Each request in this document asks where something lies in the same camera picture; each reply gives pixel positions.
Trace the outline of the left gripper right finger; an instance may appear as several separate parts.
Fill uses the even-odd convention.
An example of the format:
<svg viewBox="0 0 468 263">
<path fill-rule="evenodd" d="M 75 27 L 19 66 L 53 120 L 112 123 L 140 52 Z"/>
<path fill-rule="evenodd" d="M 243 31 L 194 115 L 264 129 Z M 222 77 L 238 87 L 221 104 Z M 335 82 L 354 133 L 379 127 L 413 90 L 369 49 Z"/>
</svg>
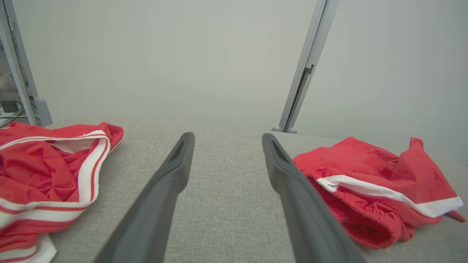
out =
<svg viewBox="0 0 468 263">
<path fill-rule="evenodd" d="M 298 263 L 364 263 L 358 247 L 276 137 L 262 136 L 272 188 L 280 196 Z"/>
</svg>

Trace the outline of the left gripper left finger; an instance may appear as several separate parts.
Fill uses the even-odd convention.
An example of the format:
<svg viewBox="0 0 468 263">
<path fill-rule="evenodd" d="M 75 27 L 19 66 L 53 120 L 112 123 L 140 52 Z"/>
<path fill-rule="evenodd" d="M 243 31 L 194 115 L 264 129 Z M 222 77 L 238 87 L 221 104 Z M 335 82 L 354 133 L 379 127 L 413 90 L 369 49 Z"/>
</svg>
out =
<svg viewBox="0 0 468 263">
<path fill-rule="evenodd" d="M 102 247 L 96 263 L 162 263 L 177 198 L 189 180 L 194 133 L 184 133 Z"/>
</svg>

